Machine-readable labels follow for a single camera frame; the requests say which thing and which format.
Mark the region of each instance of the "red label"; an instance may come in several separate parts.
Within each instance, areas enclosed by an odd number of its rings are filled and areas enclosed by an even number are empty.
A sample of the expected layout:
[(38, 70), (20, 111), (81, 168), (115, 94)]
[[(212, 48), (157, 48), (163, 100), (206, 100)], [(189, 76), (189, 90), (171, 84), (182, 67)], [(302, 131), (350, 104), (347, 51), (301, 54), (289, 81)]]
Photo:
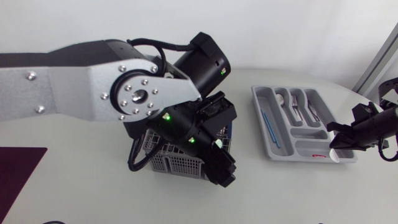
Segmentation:
[(313, 154), (312, 157), (322, 157), (322, 158), (326, 158), (326, 156), (324, 156), (324, 155), (318, 155), (318, 154)]

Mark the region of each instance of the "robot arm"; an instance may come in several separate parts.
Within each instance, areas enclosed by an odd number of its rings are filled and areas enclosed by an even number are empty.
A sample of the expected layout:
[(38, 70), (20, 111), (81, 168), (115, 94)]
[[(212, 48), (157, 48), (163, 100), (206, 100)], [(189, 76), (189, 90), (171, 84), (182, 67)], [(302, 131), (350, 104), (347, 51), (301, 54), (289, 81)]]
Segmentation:
[(154, 60), (120, 40), (47, 54), (0, 54), (0, 121), (52, 113), (139, 121), (151, 111), (201, 98), (186, 74), (167, 64), (175, 78), (165, 78)]
[[(159, 57), (141, 54), (152, 45)], [(174, 64), (163, 49), (186, 51)], [(166, 142), (204, 161), (210, 181), (234, 180), (234, 159), (216, 133), (236, 118), (222, 92), (208, 96), (231, 67), (214, 40), (199, 33), (188, 45), (147, 39), (102, 40), (47, 54), (0, 54), (0, 121), (61, 113), (88, 121), (123, 122), (134, 139), (129, 168), (141, 169)], [(159, 144), (135, 164), (147, 129)]]
[(383, 149), (389, 147), (386, 138), (396, 136), (398, 139), (398, 78), (386, 81), (379, 87), (380, 107), (378, 112), (372, 102), (368, 105), (358, 104), (352, 110), (354, 122), (351, 126), (332, 122), (327, 124), (328, 131), (337, 131), (337, 135), (330, 143), (334, 149), (349, 149), (366, 151), (375, 145), (379, 148), (380, 156), (388, 162), (398, 160), (398, 152), (392, 158), (386, 158)]

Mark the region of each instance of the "black cable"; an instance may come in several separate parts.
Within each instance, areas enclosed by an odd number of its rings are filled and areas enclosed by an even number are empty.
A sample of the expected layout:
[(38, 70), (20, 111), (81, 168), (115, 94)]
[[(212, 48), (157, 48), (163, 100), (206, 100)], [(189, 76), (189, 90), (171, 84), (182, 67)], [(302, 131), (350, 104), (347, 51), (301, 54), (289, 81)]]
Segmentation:
[(64, 223), (60, 222), (60, 221), (49, 221), (49, 222), (45, 222), (43, 224), (64, 224)]
[(143, 134), (139, 139), (135, 139), (131, 146), (130, 156), (129, 156), (129, 160), (127, 162), (129, 164), (129, 169), (131, 171), (138, 171), (138, 170), (142, 169), (150, 161), (150, 159), (152, 157), (154, 157), (163, 148), (163, 145), (166, 143), (166, 140), (164, 140), (164, 138), (159, 137), (159, 142), (157, 143), (155, 148), (153, 148), (153, 150), (151, 150), (145, 156), (145, 158), (143, 158), (141, 161), (135, 163), (136, 157), (144, 143), (144, 138), (145, 138), (145, 134)]
[(196, 48), (193, 44), (188, 45), (177, 45), (177, 44), (170, 44), (158, 40), (150, 40), (145, 38), (138, 38), (134, 40), (127, 40), (127, 43), (137, 46), (137, 45), (151, 45), (154, 47), (160, 47), (167, 50), (174, 50), (174, 51), (190, 51)]
[(150, 45), (153, 46), (159, 51), (160, 53), (160, 58), (162, 59), (162, 65), (159, 70), (160, 76), (164, 76), (164, 73), (166, 72), (166, 55), (164, 54), (163, 49), (167, 50), (174, 50), (174, 51), (190, 51), (195, 49), (195, 45), (193, 44), (188, 44), (188, 45), (176, 45), (176, 44), (170, 44), (158, 40), (150, 40), (150, 39), (144, 39), (144, 38), (139, 38), (139, 39), (134, 39), (134, 40), (127, 40), (127, 43), (129, 43), (132, 47), (138, 46), (138, 45)]
[(394, 161), (398, 160), (398, 151), (397, 151), (397, 154), (395, 154), (395, 156), (393, 158), (387, 158), (384, 155), (384, 153), (383, 153), (383, 144), (384, 144), (384, 138), (380, 138), (378, 146), (379, 146), (379, 154), (380, 154), (381, 158), (384, 159), (387, 162), (394, 162)]

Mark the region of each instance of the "blue utensil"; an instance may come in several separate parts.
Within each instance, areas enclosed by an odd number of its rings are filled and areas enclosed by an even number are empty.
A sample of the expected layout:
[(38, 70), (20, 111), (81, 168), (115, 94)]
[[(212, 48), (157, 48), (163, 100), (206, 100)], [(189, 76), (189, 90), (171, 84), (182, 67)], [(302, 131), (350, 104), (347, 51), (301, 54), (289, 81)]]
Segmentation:
[(271, 123), (270, 123), (269, 120), (268, 120), (267, 115), (265, 114), (265, 112), (264, 112), (263, 110), (261, 110), (261, 114), (262, 114), (262, 117), (264, 118), (264, 121), (266, 122), (268, 131), (269, 131), (269, 133), (271, 134), (272, 142), (276, 143), (276, 146), (277, 146), (278, 149), (279, 149), (279, 148), (280, 148), (279, 141), (278, 141), (278, 139), (276, 138), (275, 132), (274, 132), (272, 126), (271, 126)]

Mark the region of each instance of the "white wall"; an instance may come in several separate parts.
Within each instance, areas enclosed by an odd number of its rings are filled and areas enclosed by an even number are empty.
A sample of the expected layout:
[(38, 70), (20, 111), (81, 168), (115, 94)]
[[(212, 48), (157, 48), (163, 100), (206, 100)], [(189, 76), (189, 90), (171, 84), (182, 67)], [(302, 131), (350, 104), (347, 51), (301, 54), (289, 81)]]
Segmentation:
[(0, 52), (136, 37), (186, 44), (203, 31), (234, 68), (294, 70), (352, 88), (397, 12), (395, 0), (2, 0)]

